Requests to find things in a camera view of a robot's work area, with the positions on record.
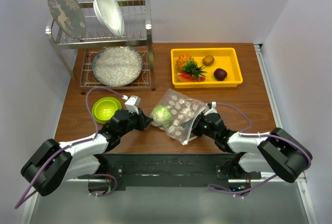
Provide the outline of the clear zip top bag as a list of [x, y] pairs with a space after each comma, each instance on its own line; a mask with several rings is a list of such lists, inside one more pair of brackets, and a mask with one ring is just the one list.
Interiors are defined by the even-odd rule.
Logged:
[[187, 145], [196, 136], [191, 129], [195, 118], [207, 111], [207, 104], [201, 100], [192, 99], [172, 89], [168, 89], [157, 105], [163, 105], [170, 109], [173, 119], [169, 124], [157, 126], [165, 131], [166, 135]]

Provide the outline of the fake purple plum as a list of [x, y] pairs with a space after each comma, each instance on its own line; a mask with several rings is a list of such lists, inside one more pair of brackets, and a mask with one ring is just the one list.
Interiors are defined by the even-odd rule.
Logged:
[[217, 81], [224, 81], [227, 78], [228, 73], [222, 68], [217, 68], [213, 75]]

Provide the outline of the fake watermelon slice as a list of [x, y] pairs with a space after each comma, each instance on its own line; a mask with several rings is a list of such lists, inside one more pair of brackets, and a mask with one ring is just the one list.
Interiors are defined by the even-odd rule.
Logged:
[[195, 77], [184, 73], [177, 73], [177, 77], [180, 82], [204, 82], [206, 80], [204, 76]]

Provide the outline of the fake brown kiwi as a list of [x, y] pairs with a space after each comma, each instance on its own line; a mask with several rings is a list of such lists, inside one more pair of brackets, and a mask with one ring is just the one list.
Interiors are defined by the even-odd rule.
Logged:
[[202, 59], [202, 63], [205, 66], [210, 66], [214, 63], [215, 58], [212, 55], [207, 55]]

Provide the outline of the fake orange pineapple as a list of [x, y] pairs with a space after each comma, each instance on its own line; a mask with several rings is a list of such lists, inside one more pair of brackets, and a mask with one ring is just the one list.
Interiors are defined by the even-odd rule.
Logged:
[[203, 70], [203, 66], [198, 66], [198, 63], [190, 55], [180, 55], [176, 60], [176, 66], [179, 73], [184, 73], [195, 77], [205, 77], [206, 71]]

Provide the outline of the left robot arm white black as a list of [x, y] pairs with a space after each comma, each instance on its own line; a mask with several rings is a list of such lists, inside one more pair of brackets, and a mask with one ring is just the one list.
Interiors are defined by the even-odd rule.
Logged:
[[141, 109], [117, 110], [97, 134], [72, 142], [44, 141], [22, 167], [21, 175], [42, 196], [53, 193], [62, 182], [81, 175], [103, 178], [107, 165], [97, 156], [114, 149], [127, 133], [146, 130], [152, 121]]

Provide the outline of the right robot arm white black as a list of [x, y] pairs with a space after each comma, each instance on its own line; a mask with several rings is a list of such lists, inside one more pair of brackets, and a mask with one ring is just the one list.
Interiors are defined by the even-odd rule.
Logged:
[[270, 172], [293, 183], [311, 166], [311, 153], [282, 128], [263, 134], [236, 132], [225, 126], [219, 113], [210, 112], [195, 118], [191, 132], [213, 139], [223, 152], [235, 153], [229, 167], [238, 179], [251, 172]]

